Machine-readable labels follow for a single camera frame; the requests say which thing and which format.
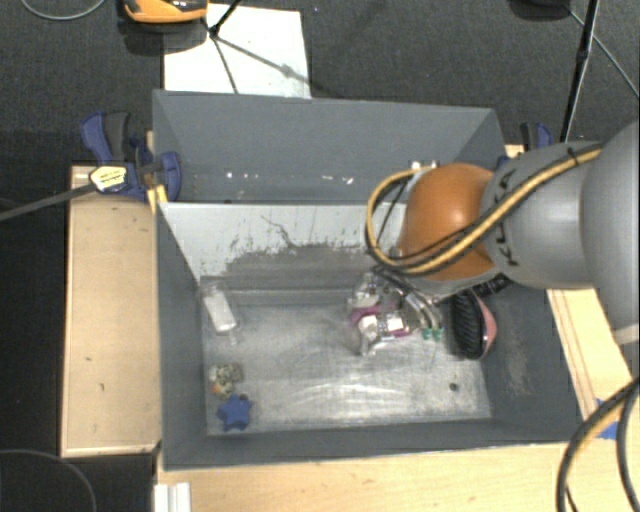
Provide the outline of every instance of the metal rod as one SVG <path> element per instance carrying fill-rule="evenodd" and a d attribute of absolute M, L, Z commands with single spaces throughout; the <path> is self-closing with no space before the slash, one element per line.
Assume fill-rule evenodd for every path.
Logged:
<path fill-rule="evenodd" d="M 39 201 L 34 201 L 33 203 L 18 206 L 17 208 L 13 208 L 9 211 L 0 213 L 0 222 L 13 219 L 14 217 L 18 217 L 26 213 L 34 212 L 36 210 L 39 210 L 40 208 L 46 208 L 47 206 L 53 206 L 54 204 L 69 201 L 75 197 L 83 196 L 95 191 L 96 187 L 92 183 L 90 183 L 88 185 L 84 185 L 83 187 L 74 188 L 73 190 L 68 190 L 67 192 L 62 192 L 54 196 L 40 199 Z"/>
<path fill-rule="evenodd" d="M 584 20 L 580 47 L 576 55 L 576 68 L 573 75 L 573 82 L 571 82 L 569 101 L 562 123 L 562 131 L 560 132 L 560 142 L 566 142 L 573 125 L 578 99 L 580 98 L 580 92 L 584 83 L 584 76 L 587 73 L 587 64 L 591 56 L 596 17 L 598 16 L 598 5 L 598 0 L 589 0 L 589 5 L 587 6 L 587 15 Z"/>
<path fill-rule="evenodd" d="M 233 3 L 229 6 L 229 8 L 222 15 L 222 18 L 218 20 L 218 23 L 216 23 L 213 27 L 209 29 L 209 35 L 211 37 L 218 36 L 218 32 L 220 32 L 220 28 L 222 28 L 222 25 L 224 25 L 225 21 L 229 19 L 229 16 L 233 14 L 233 11 L 236 10 L 236 7 L 240 5 L 240 2 L 242 2 L 242 0 L 234 0 Z"/>

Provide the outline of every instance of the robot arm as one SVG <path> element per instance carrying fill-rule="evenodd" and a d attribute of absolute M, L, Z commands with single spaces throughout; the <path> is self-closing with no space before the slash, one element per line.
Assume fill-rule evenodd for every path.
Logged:
<path fill-rule="evenodd" d="M 432 284 L 475 284 L 501 273 L 535 288 L 593 287 L 638 373 L 637 121 L 603 149 L 556 144 L 493 174 L 459 163 L 415 179 L 420 171 L 391 176 L 369 200 L 366 240 L 379 265 Z M 387 254 L 373 213 L 414 179 L 395 253 Z"/>

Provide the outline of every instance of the gray metal bin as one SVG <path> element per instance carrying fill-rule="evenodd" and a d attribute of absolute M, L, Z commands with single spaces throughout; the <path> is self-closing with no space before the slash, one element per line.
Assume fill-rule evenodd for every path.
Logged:
<path fill-rule="evenodd" d="M 369 264 L 364 201 L 382 177 L 414 160 L 492 168 L 502 154 L 502 139 L 495 114 L 486 109 L 160 91 L 154 95 L 154 134 L 156 151 L 178 151 L 185 171 L 181 202 L 161 205 L 157 216 L 167 469 L 552 442 L 568 439 L 580 423 L 546 295 L 512 286 L 488 303 L 499 325 L 494 350 L 481 362 L 443 360 L 448 366 L 442 366 L 442 375 L 458 365 L 459 373 L 471 376 L 458 376 L 464 389 L 454 391 L 439 374 L 435 380 L 425 375 L 427 389 L 432 387 L 439 400 L 455 402 L 455 393 L 473 388 L 477 403 L 486 407 L 445 404 L 440 411 L 446 413 L 430 417 L 433 401 L 425 394 L 416 418 L 393 421 L 390 415 L 316 426 L 298 420 L 297 428 L 212 432 L 200 281 L 222 276 L 246 284 L 281 272 L 264 282 L 298 293 L 301 287 L 288 280 L 309 275 L 310 268 L 325 288 L 355 276 Z M 394 213 L 391 232 L 399 227 L 402 209 Z M 323 254 L 336 260 L 323 256 L 309 266 L 301 257 L 308 250 L 328 251 Z M 308 281 L 308 287 L 317 287 Z M 331 289 L 338 289 L 334 284 Z M 297 310 L 279 311 L 274 322 L 295 318 Z M 274 337 L 267 336 L 260 357 L 284 346 Z M 290 373 L 283 386 L 295 383 L 291 375 L 305 376 Z M 420 377 L 412 375 L 407 379 Z M 320 408 L 322 396 L 314 400 Z"/>

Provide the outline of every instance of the wooden board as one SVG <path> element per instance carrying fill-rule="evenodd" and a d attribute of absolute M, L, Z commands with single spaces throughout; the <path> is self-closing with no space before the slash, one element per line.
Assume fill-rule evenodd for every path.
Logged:
<path fill-rule="evenodd" d="M 73 186 L 87 182 L 75 168 Z M 149 452 L 160 384 L 148 206 L 90 194 L 71 202 L 61 455 Z"/>
<path fill-rule="evenodd" d="M 560 333 L 574 388 L 584 417 L 630 379 L 594 290 L 550 290 L 551 309 Z"/>
<path fill-rule="evenodd" d="M 513 447 L 160 472 L 158 479 L 169 485 L 189 482 L 193 512 L 551 511 L 562 452 L 561 445 Z M 634 462 L 635 474 L 640 474 L 637 459 Z M 589 447 L 570 484 L 580 512 L 626 510 L 611 441 L 598 440 Z"/>

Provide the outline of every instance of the yellow cable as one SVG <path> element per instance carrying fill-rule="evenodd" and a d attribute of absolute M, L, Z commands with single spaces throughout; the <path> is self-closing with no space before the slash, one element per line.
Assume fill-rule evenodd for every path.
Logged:
<path fill-rule="evenodd" d="M 484 219 L 480 224 L 475 226 L 473 230 L 471 230 L 468 234 L 466 234 L 463 238 L 461 238 L 455 245 L 450 247 L 448 250 L 443 252 L 437 257 L 430 259 L 429 261 L 423 263 L 422 265 L 418 265 L 416 267 L 411 268 L 403 268 L 402 272 L 405 274 L 423 274 L 433 269 L 439 267 L 442 264 L 447 263 L 452 260 L 456 256 L 459 256 L 463 251 L 468 249 L 471 245 L 473 245 L 476 241 L 478 241 L 483 235 L 485 235 L 495 224 L 497 224 L 500 219 L 502 219 L 505 215 L 507 215 L 511 209 L 516 206 L 527 194 L 529 194 L 533 189 L 539 187 L 540 185 L 546 183 L 547 181 L 559 176 L 560 174 L 577 167 L 580 164 L 589 162 L 596 158 L 600 153 L 600 149 L 594 149 L 582 155 L 576 155 L 575 158 L 567 159 L 566 161 L 554 165 L 546 169 L 545 171 L 540 172 L 533 178 L 530 178 L 528 181 L 523 182 L 523 186 L 514 192 L 511 196 L 509 196 L 504 203 L 502 203 L 496 210 L 491 213 L 486 219 Z M 389 178 L 382 181 L 373 191 L 373 194 L 369 197 L 369 201 L 367 203 L 367 217 L 366 217 L 366 230 L 369 240 L 371 242 L 371 250 L 378 257 L 380 261 L 385 263 L 390 267 L 400 267 L 403 264 L 399 263 L 397 260 L 393 260 L 389 258 L 379 247 L 378 240 L 376 239 L 373 232 L 373 211 L 375 201 L 378 198 L 380 192 L 386 188 L 390 183 L 401 180 L 408 176 L 413 176 L 415 173 L 419 172 L 421 169 L 410 169 L 406 171 L 401 171 L 399 173 L 393 174 Z"/>

